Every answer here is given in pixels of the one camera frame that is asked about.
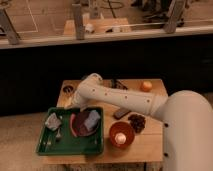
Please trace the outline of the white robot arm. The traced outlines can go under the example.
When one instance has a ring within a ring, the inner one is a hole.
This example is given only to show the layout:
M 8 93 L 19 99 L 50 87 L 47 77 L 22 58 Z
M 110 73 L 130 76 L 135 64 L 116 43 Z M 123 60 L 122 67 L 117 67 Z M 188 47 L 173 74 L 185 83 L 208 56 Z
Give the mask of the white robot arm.
M 170 96 L 103 85 L 97 73 L 82 80 L 68 103 L 83 107 L 94 99 L 163 123 L 163 171 L 213 171 L 213 107 L 201 94 L 178 91 Z

